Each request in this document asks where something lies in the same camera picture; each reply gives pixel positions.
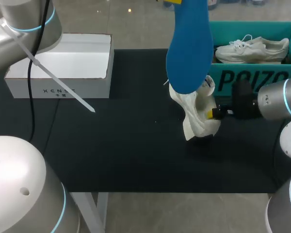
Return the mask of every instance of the shoe box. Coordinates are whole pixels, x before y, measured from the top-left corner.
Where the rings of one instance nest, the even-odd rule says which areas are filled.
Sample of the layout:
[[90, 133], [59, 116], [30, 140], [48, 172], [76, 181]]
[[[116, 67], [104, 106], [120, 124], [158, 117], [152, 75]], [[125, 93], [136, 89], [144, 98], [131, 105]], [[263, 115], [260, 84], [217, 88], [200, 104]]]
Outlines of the shoe box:
[[247, 34], [273, 41], [290, 40], [288, 56], [281, 64], [223, 64], [214, 58], [209, 75], [216, 83], [216, 96], [230, 96], [233, 82], [240, 79], [247, 79], [258, 92], [266, 84], [291, 78], [291, 22], [212, 21], [210, 27], [215, 48]]

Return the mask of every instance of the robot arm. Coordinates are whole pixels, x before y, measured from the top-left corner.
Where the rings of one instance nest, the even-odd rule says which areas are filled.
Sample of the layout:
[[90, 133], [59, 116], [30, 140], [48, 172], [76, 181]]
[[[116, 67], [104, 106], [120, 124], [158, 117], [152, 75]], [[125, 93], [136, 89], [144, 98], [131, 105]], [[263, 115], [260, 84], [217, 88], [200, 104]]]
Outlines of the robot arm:
[[[32, 50], [41, 29], [41, 18], [46, 0], [0, 0], [3, 21], [17, 35], [18, 39]], [[43, 38], [39, 47], [45, 52], [55, 47], [62, 36], [62, 26], [52, 2]], [[23, 49], [0, 26], [0, 70], [26, 58]]]
[[[249, 81], [235, 82], [232, 86], [232, 104], [212, 109], [208, 118], [222, 119], [228, 115], [237, 119], [291, 118], [291, 79], [263, 86], [258, 94], [253, 93]], [[291, 122], [281, 132], [280, 146], [291, 158]]]

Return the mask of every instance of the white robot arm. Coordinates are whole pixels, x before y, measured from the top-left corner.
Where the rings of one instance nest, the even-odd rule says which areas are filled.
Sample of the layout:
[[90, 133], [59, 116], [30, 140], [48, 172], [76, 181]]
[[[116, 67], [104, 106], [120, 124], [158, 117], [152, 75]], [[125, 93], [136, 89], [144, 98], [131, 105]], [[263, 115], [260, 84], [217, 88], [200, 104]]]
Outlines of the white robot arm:
[[[41, 29], [41, 19], [46, 0], [0, 0], [2, 20], [32, 51]], [[52, 2], [49, 3], [47, 20], [39, 51], [55, 47], [62, 36], [62, 26]], [[0, 27], [0, 70], [26, 58], [17, 42]]]
[[[265, 119], [291, 118], [291, 79], [262, 87], [258, 106]], [[281, 132], [280, 146], [291, 158], [291, 122]]]

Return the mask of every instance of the shoe insole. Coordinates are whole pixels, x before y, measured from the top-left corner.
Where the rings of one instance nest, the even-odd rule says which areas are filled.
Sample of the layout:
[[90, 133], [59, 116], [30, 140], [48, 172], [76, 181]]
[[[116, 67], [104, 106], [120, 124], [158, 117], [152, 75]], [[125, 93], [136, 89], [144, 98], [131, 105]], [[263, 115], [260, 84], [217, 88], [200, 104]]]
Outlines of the shoe insole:
[[175, 32], [166, 57], [172, 88], [180, 94], [196, 91], [209, 72], [213, 57], [206, 0], [175, 4]]

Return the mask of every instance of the black table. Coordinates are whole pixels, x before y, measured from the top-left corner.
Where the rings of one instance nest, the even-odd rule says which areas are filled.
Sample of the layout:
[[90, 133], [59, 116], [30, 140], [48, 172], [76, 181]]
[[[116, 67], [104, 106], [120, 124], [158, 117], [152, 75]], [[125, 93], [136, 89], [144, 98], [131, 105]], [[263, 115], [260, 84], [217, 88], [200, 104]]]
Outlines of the black table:
[[[34, 101], [33, 144], [68, 190], [275, 192], [274, 156], [279, 182], [291, 176], [276, 141], [282, 121], [227, 118], [212, 140], [186, 142], [184, 112], [163, 86], [166, 52], [116, 50], [110, 98], [87, 100], [96, 114], [76, 100]], [[27, 139], [29, 100], [13, 99], [3, 75], [0, 135]]]

